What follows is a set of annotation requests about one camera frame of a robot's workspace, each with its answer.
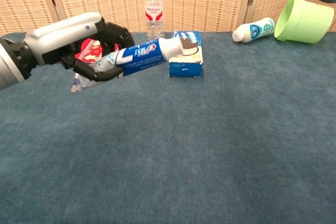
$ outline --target light green plastic cup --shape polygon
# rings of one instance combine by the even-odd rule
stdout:
[[[279,16],[274,37],[315,44],[327,33],[333,19],[334,9],[329,6],[289,0]]]

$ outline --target crest toothpaste tube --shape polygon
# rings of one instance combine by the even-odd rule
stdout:
[[[182,52],[183,46],[180,38],[159,38],[112,52],[91,66],[96,72],[106,72],[112,68],[123,66],[124,72],[115,77],[120,78],[168,62],[170,58],[180,55]],[[81,91],[101,83],[104,82],[90,81],[81,75],[77,75],[72,92]]]

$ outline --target toothpaste cap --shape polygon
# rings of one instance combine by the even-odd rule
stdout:
[[[160,50],[166,61],[183,53],[181,39],[177,36],[171,39],[159,39]]]
[[[241,30],[241,29],[237,29],[235,30],[233,33],[232,33],[232,39],[235,41],[235,42],[240,42],[244,39],[244,31]]]

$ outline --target small box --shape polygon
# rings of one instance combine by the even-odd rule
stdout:
[[[203,54],[201,33],[199,31],[174,31],[173,37],[179,36],[183,45],[183,54],[169,59],[169,76],[202,76]]]

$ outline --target robotic hand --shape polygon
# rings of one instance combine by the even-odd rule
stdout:
[[[103,56],[134,46],[128,30],[106,23],[99,13],[85,13],[29,31],[22,42],[0,39],[0,90],[27,80],[37,65],[62,62],[65,69],[94,81],[108,81],[124,69],[116,67],[107,72],[95,72],[88,64],[75,58],[87,38],[100,41]]]

